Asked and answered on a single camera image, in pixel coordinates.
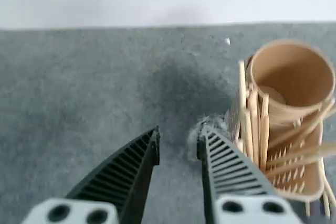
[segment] paper cup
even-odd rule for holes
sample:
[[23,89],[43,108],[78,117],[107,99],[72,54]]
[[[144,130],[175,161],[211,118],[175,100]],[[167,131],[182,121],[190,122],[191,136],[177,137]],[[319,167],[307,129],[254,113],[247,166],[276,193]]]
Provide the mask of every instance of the paper cup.
[[270,93],[271,123],[293,122],[318,110],[335,88],[331,64],[319,51],[295,40],[263,46],[249,60],[246,74],[260,96]]

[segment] gray carpet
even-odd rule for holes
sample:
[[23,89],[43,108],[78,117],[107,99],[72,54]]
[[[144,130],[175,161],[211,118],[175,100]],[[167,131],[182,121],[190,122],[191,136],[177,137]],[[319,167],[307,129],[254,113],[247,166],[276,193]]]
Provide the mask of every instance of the gray carpet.
[[[225,43],[230,38],[231,45]],[[199,116],[224,113],[237,61],[276,38],[336,63],[336,25],[0,32],[0,223],[64,196],[127,141],[161,129],[143,223],[204,223],[200,169],[184,156]],[[324,126],[335,139],[336,117]],[[336,190],[335,159],[326,160]]]

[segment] wooden skewer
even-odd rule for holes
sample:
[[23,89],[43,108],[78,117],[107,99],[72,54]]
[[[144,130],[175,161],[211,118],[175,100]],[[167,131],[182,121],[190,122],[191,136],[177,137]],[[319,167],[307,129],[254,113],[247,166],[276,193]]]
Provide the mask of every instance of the wooden skewer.
[[252,142],[253,142],[253,158],[254,164],[259,167],[259,126],[258,126],[258,93],[257,90],[253,90],[248,99],[248,108],[251,116],[251,128],[252,128]]
[[240,109],[246,108],[246,80],[245,65],[243,61],[239,63],[239,104]]
[[269,95],[264,94],[262,96],[262,106],[261,106],[261,118],[268,116],[268,107],[269,107]]
[[252,129],[251,129],[251,116],[250,112],[245,109],[244,111],[245,115],[245,130],[246,130],[246,139],[245,139],[245,144],[246,144],[246,151],[247,151],[247,156],[251,158],[252,162],[254,161],[253,157],[253,141],[252,141]]
[[247,89],[247,90],[246,90],[246,99],[248,99],[249,97],[250,97],[250,90]]
[[324,162],[323,160],[321,161],[321,169],[322,169],[322,176],[323,176],[323,183],[324,183],[324,192],[325,194],[328,196],[329,200],[328,203],[331,201],[331,203],[334,205],[334,207],[336,207],[336,198],[335,195],[331,189],[331,186],[327,180],[327,176],[325,175],[325,169],[324,169]]
[[238,148],[238,150],[240,150],[241,152],[244,152],[243,151],[243,142],[241,139],[238,139],[238,141],[236,142],[236,146]]
[[327,216],[328,219],[330,219],[331,215],[330,215],[329,199],[327,192],[325,190],[323,191],[323,205],[324,205],[324,215]]
[[266,171],[268,138],[269,138],[269,116],[268,116],[269,96],[264,94],[261,105],[261,120],[260,120],[260,169]]
[[300,156],[324,156],[327,157],[329,155],[335,155],[336,154],[336,142],[332,142],[332,143],[322,143],[321,145],[318,146],[313,146],[310,148],[302,148],[297,152],[291,152],[288,153],[286,156],[284,157],[280,157],[277,158],[273,161],[268,161],[267,162],[267,167],[271,167],[274,165],[279,165],[279,164],[283,164],[286,161],[289,161],[291,159],[294,159],[296,157],[300,157]]
[[325,118],[327,119],[330,116],[334,115],[335,113],[336,113],[336,104],[329,110],[329,112],[328,112],[328,114]]
[[239,63],[239,120],[241,129],[241,139],[243,141],[243,151],[246,150],[246,119],[244,110],[246,109],[246,80],[245,65],[243,61]]
[[334,105],[334,103],[335,99],[332,98],[322,106],[319,113],[317,113],[317,115],[314,116],[311,120],[304,122],[300,127],[293,128],[292,130],[272,140],[268,146],[269,149],[276,147],[277,145],[285,142],[287,139],[297,134],[298,134],[297,138],[305,138],[306,136],[308,136],[316,128],[316,126],[325,118],[325,116],[327,115],[330,108]]
[[306,202],[306,215],[310,216],[310,203]]
[[260,169],[263,173],[266,172],[268,138],[269,138],[269,117],[264,116],[261,119],[261,128],[260,128],[260,152],[261,152]]

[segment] mounting hole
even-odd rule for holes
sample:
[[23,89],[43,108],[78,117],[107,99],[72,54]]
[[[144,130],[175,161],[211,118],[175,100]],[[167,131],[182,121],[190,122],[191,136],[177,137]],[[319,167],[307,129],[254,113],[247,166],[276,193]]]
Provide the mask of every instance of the mounting hole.
[[103,224],[107,220],[107,212],[105,210],[95,210],[86,218],[88,224]]
[[67,218],[70,213],[70,207],[67,205],[58,205],[54,207],[48,214],[50,222],[60,222]]
[[270,201],[263,204],[263,210],[272,214],[282,214],[285,212],[282,205]]
[[226,212],[242,212],[243,207],[237,202],[227,201],[222,205],[222,210]]

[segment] cardboard tube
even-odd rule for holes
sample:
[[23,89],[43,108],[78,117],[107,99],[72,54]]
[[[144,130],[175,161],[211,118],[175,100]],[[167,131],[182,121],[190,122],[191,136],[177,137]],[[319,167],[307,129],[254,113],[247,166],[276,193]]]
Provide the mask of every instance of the cardboard tube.
[[266,86],[276,90],[286,104],[270,96],[269,117],[273,121],[293,122],[320,109],[335,88],[331,64],[317,50],[294,40],[277,40],[259,49],[246,71],[262,97]]

